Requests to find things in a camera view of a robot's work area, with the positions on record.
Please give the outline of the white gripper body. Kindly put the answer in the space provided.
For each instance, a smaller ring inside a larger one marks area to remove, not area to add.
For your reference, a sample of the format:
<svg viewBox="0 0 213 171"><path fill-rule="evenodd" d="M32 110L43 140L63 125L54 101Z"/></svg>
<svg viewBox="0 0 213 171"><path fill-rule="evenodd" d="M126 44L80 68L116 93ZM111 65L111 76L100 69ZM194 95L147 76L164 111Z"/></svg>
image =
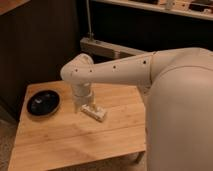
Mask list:
<svg viewBox="0 0 213 171"><path fill-rule="evenodd" d="M73 85L72 93L75 112L78 112L82 105L91 105L94 102L94 92L90 83Z"/></svg>

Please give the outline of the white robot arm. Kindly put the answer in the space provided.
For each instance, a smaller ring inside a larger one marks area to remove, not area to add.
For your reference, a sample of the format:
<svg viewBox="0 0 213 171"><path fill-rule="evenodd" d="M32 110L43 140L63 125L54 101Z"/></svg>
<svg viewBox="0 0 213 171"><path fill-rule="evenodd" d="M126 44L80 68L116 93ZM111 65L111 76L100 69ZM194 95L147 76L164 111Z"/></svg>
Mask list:
<svg viewBox="0 0 213 171"><path fill-rule="evenodd" d="M93 100L93 83L135 85L147 98L147 171L213 171L213 52L180 48L95 64L80 54L61 78L75 104Z"/></svg>

